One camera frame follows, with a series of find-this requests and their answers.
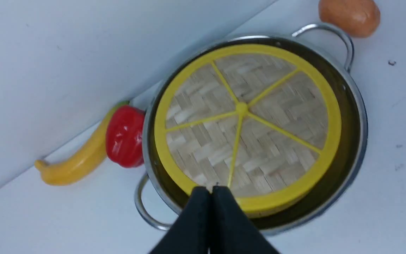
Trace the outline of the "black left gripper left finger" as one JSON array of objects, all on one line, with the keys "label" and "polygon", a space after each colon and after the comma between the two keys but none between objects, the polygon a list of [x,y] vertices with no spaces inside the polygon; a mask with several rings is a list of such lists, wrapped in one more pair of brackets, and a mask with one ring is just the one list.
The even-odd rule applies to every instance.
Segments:
[{"label": "black left gripper left finger", "polygon": [[185,208],[151,254],[207,254],[211,195],[195,187]]}]

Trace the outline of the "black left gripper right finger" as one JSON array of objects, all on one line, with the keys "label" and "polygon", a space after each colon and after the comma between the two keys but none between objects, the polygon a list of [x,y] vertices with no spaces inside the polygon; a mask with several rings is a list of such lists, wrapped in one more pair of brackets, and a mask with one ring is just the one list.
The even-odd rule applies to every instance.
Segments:
[{"label": "black left gripper right finger", "polygon": [[210,224],[211,254],[279,254],[225,186],[212,190]]}]

